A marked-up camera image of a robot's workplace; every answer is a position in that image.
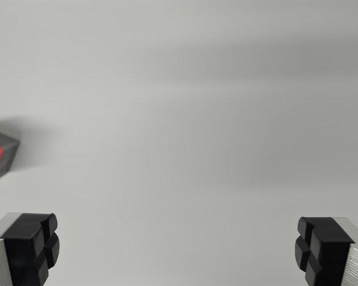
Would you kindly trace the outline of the gripper left finger with black rubber pad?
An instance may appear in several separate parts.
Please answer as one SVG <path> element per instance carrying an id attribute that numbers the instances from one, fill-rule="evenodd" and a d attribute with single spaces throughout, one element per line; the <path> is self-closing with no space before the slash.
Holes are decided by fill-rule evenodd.
<path id="1" fill-rule="evenodd" d="M 0 285 L 44 285 L 60 242 L 54 213 L 7 213 L 0 220 Z"/>

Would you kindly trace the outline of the gripper right finger with black rubber pad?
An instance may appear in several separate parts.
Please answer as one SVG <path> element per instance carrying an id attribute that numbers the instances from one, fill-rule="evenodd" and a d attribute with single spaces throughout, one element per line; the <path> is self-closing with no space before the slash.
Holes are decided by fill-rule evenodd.
<path id="1" fill-rule="evenodd" d="M 346 217 L 301 217 L 295 260 L 312 286 L 358 285 L 358 228 Z"/>

